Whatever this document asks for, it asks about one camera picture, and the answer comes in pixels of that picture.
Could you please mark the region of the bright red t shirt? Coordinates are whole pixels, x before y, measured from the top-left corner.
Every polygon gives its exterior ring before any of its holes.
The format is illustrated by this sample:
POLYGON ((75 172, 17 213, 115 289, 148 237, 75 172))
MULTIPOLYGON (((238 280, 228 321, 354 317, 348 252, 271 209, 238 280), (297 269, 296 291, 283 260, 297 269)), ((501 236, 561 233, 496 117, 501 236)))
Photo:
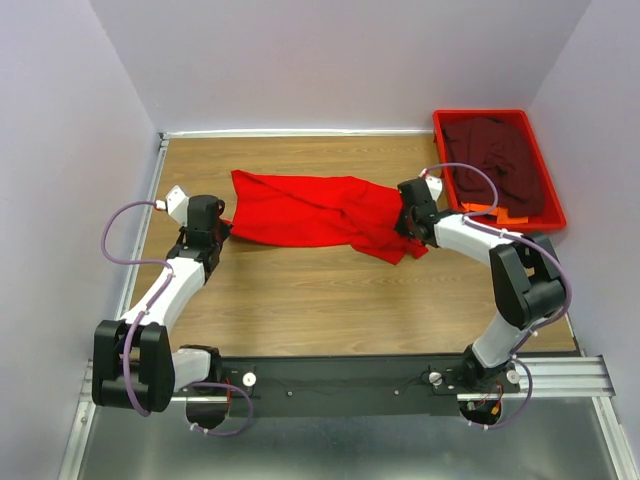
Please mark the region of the bright red t shirt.
POLYGON ((232 233, 277 247, 349 245, 396 265, 428 249, 395 231, 399 192, 353 176, 316 177, 231 172, 237 197, 232 233))

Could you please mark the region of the red plastic bin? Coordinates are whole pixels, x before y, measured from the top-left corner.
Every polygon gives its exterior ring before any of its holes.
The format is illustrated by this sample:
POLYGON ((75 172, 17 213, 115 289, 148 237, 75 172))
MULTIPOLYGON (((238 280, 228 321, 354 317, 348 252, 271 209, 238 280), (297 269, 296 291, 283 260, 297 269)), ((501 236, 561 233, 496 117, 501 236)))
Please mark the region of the red plastic bin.
MULTIPOLYGON (((506 228, 513 227, 519 231, 544 231, 546 233, 550 233, 553 231, 559 231, 566 227, 566 218, 561 206, 561 203, 558 199, 558 195, 555 191, 555 187, 553 185, 553 181, 549 174, 549 171, 546 167, 546 163, 542 156, 541 150, 538 146, 538 142, 536 140, 534 130, 529 122, 529 118, 527 114, 522 110, 496 110, 496 109, 439 109, 433 113, 433 124, 434 124, 434 136, 436 148, 439 154, 439 159, 441 163, 453 163, 448 158, 448 153, 446 151, 446 146, 444 142, 444 137, 442 133, 442 126, 446 123, 455 123, 464 120, 468 120, 475 117, 486 117, 498 119, 500 121, 504 121, 515 126, 525 137, 527 144, 531 150, 532 158, 538 172, 543 193, 544 193, 544 211, 542 214, 537 216, 528 217, 529 222, 523 225, 505 225, 498 224, 492 219, 485 217, 484 215, 480 217, 480 220, 490 226, 498 227, 498 228, 506 228)), ((461 165, 465 163, 455 164, 455 167, 464 168, 461 165)), ((464 212, 462 209, 462 202, 460 202, 457 198, 456 191, 454 188, 452 169, 446 168, 442 172, 442 178, 445 184, 446 195, 448 199, 449 206, 457 211, 464 212)))

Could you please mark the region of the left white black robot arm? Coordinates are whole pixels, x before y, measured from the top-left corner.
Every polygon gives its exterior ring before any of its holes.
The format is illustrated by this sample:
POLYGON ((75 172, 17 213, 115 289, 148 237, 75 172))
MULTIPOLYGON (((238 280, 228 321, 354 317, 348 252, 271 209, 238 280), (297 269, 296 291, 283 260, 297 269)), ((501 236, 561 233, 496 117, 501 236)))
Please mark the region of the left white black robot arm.
POLYGON ((179 236, 143 297, 117 320, 104 320, 93 340, 92 399, 98 406, 133 409, 141 416, 164 411, 174 392, 191 386, 214 393, 222 380, 213 347, 173 351, 169 333, 187 303, 219 264, 231 226, 225 203, 212 195, 187 195, 174 187, 149 207, 179 224, 179 236))

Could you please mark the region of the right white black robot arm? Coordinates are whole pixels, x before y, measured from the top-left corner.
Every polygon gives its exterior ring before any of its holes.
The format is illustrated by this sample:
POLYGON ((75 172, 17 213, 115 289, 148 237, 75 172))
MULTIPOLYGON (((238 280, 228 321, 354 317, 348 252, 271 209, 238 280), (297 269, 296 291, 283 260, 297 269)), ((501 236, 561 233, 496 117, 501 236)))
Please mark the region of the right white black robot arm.
POLYGON ((460 363, 444 376, 457 387, 483 391, 535 330, 564 315, 569 282, 545 234, 498 230, 468 215, 440 210, 426 178, 404 181, 397 189, 401 199, 398 234, 425 246, 456 251, 490 270, 495 316, 465 349, 460 363))

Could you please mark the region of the aluminium frame rail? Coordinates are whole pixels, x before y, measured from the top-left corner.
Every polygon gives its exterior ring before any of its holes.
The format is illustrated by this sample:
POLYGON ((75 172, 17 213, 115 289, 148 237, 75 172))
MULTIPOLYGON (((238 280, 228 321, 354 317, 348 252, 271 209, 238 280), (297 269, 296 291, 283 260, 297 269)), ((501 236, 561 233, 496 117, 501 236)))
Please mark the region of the aluminium frame rail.
MULTIPOLYGON (((234 200, 230 173, 353 175, 394 185, 439 156, 430 133, 164 135, 145 182, 234 200)), ((232 354, 452 352, 480 332, 488 275, 454 253, 391 266, 347 246, 270 250, 233 242, 174 340, 232 354)), ((429 416, 264 420, 230 439, 189 431, 183 402, 144 420, 80 396, 64 479, 614 479, 614 389, 604 361, 559 324, 529 347, 526 411, 496 432, 429 416)))

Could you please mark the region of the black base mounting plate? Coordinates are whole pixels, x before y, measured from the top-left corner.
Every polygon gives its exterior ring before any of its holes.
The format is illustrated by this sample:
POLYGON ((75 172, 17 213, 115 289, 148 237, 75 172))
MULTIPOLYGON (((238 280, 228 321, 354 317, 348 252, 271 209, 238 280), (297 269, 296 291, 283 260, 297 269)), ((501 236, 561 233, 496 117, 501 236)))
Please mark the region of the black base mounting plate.
POLYGON ((210 433, 258 418, 464 414, 494 424, 520 390, 514 365, 474 374, 460 354, 227 357, 222 381, 233 388, 185 390, 188 421, 210 433))

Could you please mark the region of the dark maroon t shirt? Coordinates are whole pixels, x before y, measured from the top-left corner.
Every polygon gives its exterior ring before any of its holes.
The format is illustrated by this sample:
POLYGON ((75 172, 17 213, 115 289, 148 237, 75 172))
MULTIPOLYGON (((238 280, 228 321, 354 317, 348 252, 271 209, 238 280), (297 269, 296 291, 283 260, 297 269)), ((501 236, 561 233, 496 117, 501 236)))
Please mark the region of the dark maroon t shirt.
POLYGON ((481 170, 452 169, 454 188, 462 203, 492 204, 507 210, 511 217, 532 217, 544 211, 544 193, 531 150, 523 134, 498 119, 475 117, 446 123, 442 133, 448 158, 481 170))

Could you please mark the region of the orange t shirt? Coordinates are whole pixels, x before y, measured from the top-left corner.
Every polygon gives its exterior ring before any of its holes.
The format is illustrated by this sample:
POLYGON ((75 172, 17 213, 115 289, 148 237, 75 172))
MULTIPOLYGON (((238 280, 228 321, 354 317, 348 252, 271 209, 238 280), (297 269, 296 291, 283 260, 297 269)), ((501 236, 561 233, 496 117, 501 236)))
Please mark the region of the orange t shirt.
POLYGON ((492 219, 498 224, 505 225, 523 225, 529 222, 528 217, 513 217, 509 214, 509 211, 505 207, 495 207, 489 209, 489 205, 477 204, 477 203, 462 203, 462 209, 464 212, 481 213, 484 216, 492 219))

